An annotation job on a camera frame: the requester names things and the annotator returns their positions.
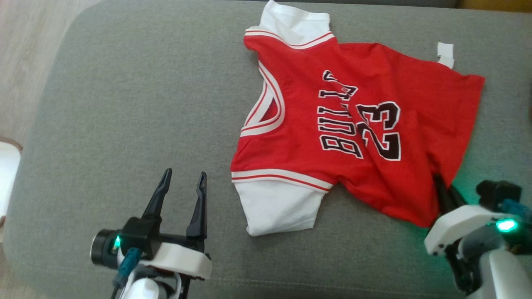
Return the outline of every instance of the white object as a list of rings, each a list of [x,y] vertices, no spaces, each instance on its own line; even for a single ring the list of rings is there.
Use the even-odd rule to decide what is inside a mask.
[[[532,284],[527,271],[511,252],[498,249],[484,253],[478,269],[482,285],[467,299],[532,298]]]
[[[118,265],[124,260],[122,250],[118,250]],[[166,298],[161,292],[165,292],[157,282],[149,278],[135,279],[139,272],[146,267],[167,270],[174,273],[177,292],[169,299],[178,299],[181,290],[180,274],[191,277],[209,279],[211,277],[212,262],[205,254],[188,249],[174,243],[162,243],[157,254],[151,261],[141,260],[139,265],[129,275],[126,287],[122,291],[121,299],[157,299]]]
[[[438,43],[438,63],[450,69],[453,69],[454,66],[453,47],[453,44]]]
[[[0,142],[0,217],[7,214],[7,205],[19,163],[19,149],[12,144]]]
[[[494,219],[518,220],[519,217],[495,213],[479,205],[463,205],[436,220],[425,238],[425,248],[429,254],[443,255],[447,245],[488,223],[495,222]]]
[[[269,36],[293,49],[306,49],[334,38],[328,13],[312,13],[296,7],[268,1],[258,26],[246,36]],[[259,62],[264,86],[249,113],[240,136],[263,134],[279,127],[285,118],[284,99],[275,78]],[[277,114],[262,120],[272,103]],[[258,169],[232,173],[247,219],[247,232],[260,236],[274,232],[296,231],[314,226],[323,196],[332,184],[282,169]]]
[[[122,251],[118,251],[117,258],[121,264]],[[173,243],[162,243],[151,261],[141,260],[139,264],[203,279],[209,279],[212,270],[211,260],[204,253]]]

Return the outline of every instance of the jersey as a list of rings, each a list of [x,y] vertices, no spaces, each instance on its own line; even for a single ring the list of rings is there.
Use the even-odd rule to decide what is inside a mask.
[[[328,14],[274,1],[244,44],[264,78],[231,164],[250,235],[312,228],[339,182],[384,214],[433,223],[432,176],[456,175],[482,77],[381,44],[339,44]]]

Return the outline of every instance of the red and white trim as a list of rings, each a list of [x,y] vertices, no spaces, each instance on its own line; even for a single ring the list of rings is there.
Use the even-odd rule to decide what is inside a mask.
[[[255,103],[255,106],[251,109],[250,113],[247,115],[245,126],[251,126],[257,124],[261,121],[262,117],[270,107],[271,101],[273,100],[273,92],[268,88],[266,82],[263,82],[262,92],[259,100]]]
[[[329,182],[284,169],[257,169],[247,171],[234,171],[231,173],[231,176],[233,183],[260,180],[276,180],[310,188],[321,193],[327,193],[333,187],[333,184]]]
[[[316,39],[313,39],[307,43],[304,43],[304,44],[300,44],[300,45],[292,45],[292,44],[289,44],[287,43],[283,38],[281,38],[279,35],[273,33],[273,32],[270,32],[270,31],[266,31],[266,30],[263,30],[263,29],[260,29],[261,27],[259,26],[253,26],[253,27],[250,27],[248,29],[246,29],[246,33],[244,34],[244,36],[267,36],[267,37],[271,37],[271,38],[274,38],[276,40],[279,40],[281,42],[283,42],[285,45],[289,46],[290,48],[292,49],[297,49],[297,50],[301,50],[301,49],[307,49],[307,48],[310,48],[310,47],[313,47],[315,45],[318,45],[318,44],[321,44],[323,43],[324,41],[328,41],[332,38],[334,38],[335,36],[333,35],[333,33],[331,31],[325,33],[324,35],[316,38]]]
[[[263,134],[278,128],[285,119],[285,100],[282,97],[281,88],[273,75],[259,61],[259,71],[264,78],[265,88],[263,88],[261,97],[248,115],[246,125],[240,131],[240,137]],[[276,115],[268,120],[257,121],[262,119],[271,101],[277,106]]]

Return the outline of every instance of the sofa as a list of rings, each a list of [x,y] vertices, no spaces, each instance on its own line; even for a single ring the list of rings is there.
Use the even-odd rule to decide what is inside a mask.
[[[382,43],[486,77],[454,185],[515,182],[531,205],[530,15],[431,7],[293,3],[327,12],[340,42]],[[463,298],[426,228],[378,213],[335,186],[313,229],[251,237],[229,165],[262,86],[243,43],[264,2],[108,1],[84,11],[56,56],[15,180],[5,226],[13,270],[53,298],[108,298],[114,271],[93,237],[140,216],[166,168],[161,231],[184,234],[208,179],[212,276],[189,298]],[[528,272],[532,259],[520,257]]]
[[[456,7],[458,0],[290,0],[287,2],[317,2],[337,4],[405,5],[426,7]]]

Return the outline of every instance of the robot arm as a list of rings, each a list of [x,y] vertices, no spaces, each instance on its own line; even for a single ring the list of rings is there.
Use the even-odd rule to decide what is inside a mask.
[[[211,275],[211,258],[204,253],[207,238],[207,177],[202,172],[196,208],[185,236],[161,234],[161,208],[172,170],[167,169],[141,218],[131,217],[119,230],[101,230],[93,240],[91,259],[96,265],[118,269],[113,280],[115,298],[186,299],[192,279]],[[172,278],[171,286],[159,278]]]
[[[427,253],[447,259],[468,299],[531,298],[532,284],[514,255],[532,250],[530,209],[519,203],[521,189],[484,181],[477,186],[480,205],[468,205],[441,177],[435,183],[443,215],[425,238]]]

